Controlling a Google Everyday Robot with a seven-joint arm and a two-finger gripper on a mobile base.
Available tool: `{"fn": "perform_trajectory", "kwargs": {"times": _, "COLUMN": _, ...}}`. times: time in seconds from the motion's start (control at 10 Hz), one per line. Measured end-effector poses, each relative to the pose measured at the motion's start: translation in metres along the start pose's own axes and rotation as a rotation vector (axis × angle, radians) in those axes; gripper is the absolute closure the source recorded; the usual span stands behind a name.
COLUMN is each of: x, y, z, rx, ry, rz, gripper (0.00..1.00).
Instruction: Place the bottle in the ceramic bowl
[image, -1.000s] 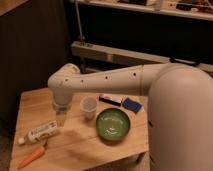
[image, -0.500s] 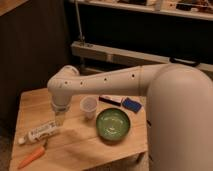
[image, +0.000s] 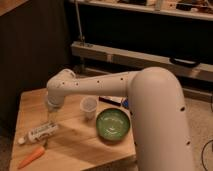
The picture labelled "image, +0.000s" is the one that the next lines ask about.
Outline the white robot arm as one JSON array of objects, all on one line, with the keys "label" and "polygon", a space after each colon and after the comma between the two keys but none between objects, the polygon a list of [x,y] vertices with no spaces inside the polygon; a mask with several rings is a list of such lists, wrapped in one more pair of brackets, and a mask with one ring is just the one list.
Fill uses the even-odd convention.
[{"label": "white robot arm", "polygon": [[57,110],[70,94],[126,97],[140,171],[195,171],[182,87],[161,67],[77,78],[64,69],[48,80],[46,103]]}]

